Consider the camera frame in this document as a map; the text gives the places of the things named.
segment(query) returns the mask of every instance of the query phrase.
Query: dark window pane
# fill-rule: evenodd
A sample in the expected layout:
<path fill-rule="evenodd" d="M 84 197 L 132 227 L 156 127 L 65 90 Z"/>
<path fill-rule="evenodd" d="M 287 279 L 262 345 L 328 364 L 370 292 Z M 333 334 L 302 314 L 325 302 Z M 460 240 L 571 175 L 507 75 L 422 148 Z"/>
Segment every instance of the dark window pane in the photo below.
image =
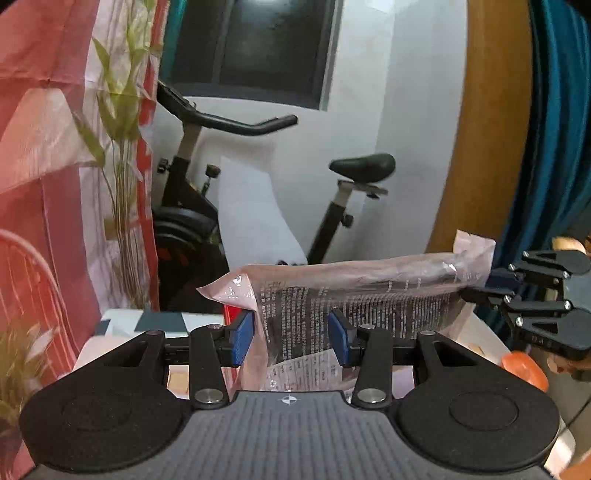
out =
<path fill-rule="evenodd" d="M 224 0 L 186 0 L 171 75 L 175 82 L 212 81 L 225 8 Z"/>
<path fill-rule="evenodd" d="M 220 84 L 312 94 L 324 16 L 331 3 L 237 0 Z"/>

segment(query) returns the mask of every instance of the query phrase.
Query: exercise bike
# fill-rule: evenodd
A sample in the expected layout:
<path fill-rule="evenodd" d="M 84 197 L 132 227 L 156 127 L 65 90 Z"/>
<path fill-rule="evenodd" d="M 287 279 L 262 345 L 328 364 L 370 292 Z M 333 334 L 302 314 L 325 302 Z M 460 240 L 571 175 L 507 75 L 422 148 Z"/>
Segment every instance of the exercise bike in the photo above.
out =
<path fill-rule="evenodd" d="M 212 313 L 219 308 L 196 294 L 195 288 L 206 285 L 228 272 L 219 234 L 217 208 L 206 197 L 210 182 L 220 169 L 207 165 L 207 180 L 201 191 L 186 178 L 193 150 L 202 128 L 211 128 L 243 136 L 260 136 L 297 125 L 298 118 L 288 115 L 256 125 L 206 115 L 163 82 L 158 84 L 158 102 L 183 123 L 183 139 L 172 163 L 163 159 L 157 172 L 168 172 L 162 204 L 153 209 L 154 235 L 158 251 L 160 306 L 163 310 Z M 339 225 L 351 228 L 353 216 L 346 212 L 353 192 L 364 192 L 379 199 L 388 191 L 374 185 L 394 173 L 392 155 L 379 153 L 359 158 L 334 160 L 329 169 L 348 180 L 337 182 L 338 190 L 329 204 L 307 255 L 309 264 L 320 264 Z"/>

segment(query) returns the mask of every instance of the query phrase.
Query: white wall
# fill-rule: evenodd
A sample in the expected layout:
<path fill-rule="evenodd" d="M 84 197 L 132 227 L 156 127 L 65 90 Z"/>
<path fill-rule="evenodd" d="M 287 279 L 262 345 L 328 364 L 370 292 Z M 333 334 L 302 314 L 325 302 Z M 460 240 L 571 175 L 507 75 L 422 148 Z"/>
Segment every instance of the white wall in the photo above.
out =
<path fill-rule="evenodd" d="M 443 194 L 462 102 L 467 0 L 396 0 L 376 150 L 397 160 L 390 191 L 367 200 L 353 258 L 423 253 Z"/>
<path fill-rule="evenodd" d="M 392 3 L 392 0 L 345 0 L 326 112 L 249 100 L 191 99 L 203 112 L 239 121 L 255 123 L 294 113 L 300 124 L 261 138 L 204 130 L 194 154 L 203 167 L 199 170 L 194 162 L 190 176 L 197 180 L 204 165 L 219 164 L 222 155 L 269 172 L 279 207 L 307 251 L 336 192 L 337 175 L 327 168 L 330 161 L 375 152 L 390 63 Z M 153 143 L 155 163 L 159 157 L 172 158 L 181 137 L 180 121 L 158 106 Z M 155 205 L 160 201 L 162 181 L 161 176 L 154 176 Z M 363 199 L 358 194 L 349 205 L 349 213 L 356 215 L 358 223 Z M 354 236 L 354 230 L 341 229 L 327 260 L 348 260 Z"/>

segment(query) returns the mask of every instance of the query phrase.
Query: pink plastic package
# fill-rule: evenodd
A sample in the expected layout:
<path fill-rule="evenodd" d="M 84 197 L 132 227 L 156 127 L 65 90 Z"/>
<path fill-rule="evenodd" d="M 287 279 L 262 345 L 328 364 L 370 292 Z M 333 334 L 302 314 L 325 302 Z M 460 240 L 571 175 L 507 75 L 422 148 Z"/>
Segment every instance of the pink plastic package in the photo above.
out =
<path fill-rule="evenodd" d="M 454 336 L 472 311 L 462 287 L 484 284 L 495 242 L 458 231 L 453 253 L 376 261 L 247 265 L 199 288 L 205 297 L 256 312 L 255 337 L 233 390 L 332 390 L 349 385 L 335 363 L 326 315 L 371 323 L 396 338 L 424 329 Z"/>

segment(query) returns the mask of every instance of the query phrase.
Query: metal bolt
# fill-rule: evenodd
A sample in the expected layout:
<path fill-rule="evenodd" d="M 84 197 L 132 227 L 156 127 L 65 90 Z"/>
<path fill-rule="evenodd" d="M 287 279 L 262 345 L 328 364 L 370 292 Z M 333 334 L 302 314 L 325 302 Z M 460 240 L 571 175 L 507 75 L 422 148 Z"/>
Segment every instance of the metal bolt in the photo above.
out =
<path fill-rule="evenodd" d="M 377 388 L 364 388 L 357 394 L 357 398 L 365 403 L 380 403 L 386 400 L 386 394 Z"/>
<path fill-rule="evenodd" d="M 223 400 L 223 393 L 217 388 L 202 388 L 195 392 L 195 400 L 201 403 L 219 403 Z"/>

